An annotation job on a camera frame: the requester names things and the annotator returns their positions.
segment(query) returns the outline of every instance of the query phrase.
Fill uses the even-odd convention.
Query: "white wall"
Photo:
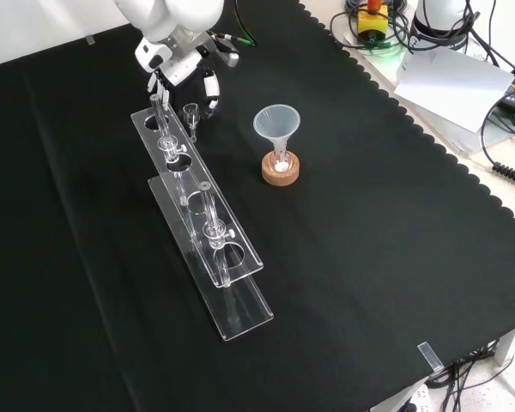
[[[0,0],[0,63],[126,23],[113,0]]]

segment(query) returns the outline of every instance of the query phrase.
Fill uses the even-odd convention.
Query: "clear acrylic stand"
[[[173,109],[156,95],[151,102],[153,108],[131,116],[159,172],[149,185],[228,341],[273,318],[251,278],[263,263]]]

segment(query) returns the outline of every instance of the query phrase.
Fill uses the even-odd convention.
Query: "small glass funnel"
[[[291,106],[267,106],[254,118],[256,132],[272,142],[275,147],[269,162],[272,171],[285,173],[292,167],[292,158],[286,151],[286,144],[298,127],[300,114]]]

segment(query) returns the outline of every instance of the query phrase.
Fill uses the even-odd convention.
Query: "black fabric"
[[[222,103],[197,146],[264,261],[254,279],[275,319],[229,343],[147,186],[156,173],[130,121],[149,106],[131,53],[139,32],[22,61],[45,161],[136,408],[362,411],[431,372],[419,343],[449,363],[515,328],[511,212],[295,0],[240,11],[259,47],[241,46],[234,70],[215,64]],[[237,33],[228,9],[217,30]],[[203,86],[176,95],[178,106],[201,100]],[[251,127],[274,103],[301,115],[289,143],[301,175],[287,188],[263,182],[270,144]]]
[[[0,412],[132,411],[30,110],[0,66]]]

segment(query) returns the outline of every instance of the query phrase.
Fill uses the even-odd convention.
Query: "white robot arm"
[[[187,79],[203,57],[215,51],[206,31],[219,20],[223,0],[114,0],[143,40],[136,49],[139,64],[153,73],[149,91],[166,92]],[[219,100],[219,83],[213,70],[204,70],[207,106],[213,112]]]

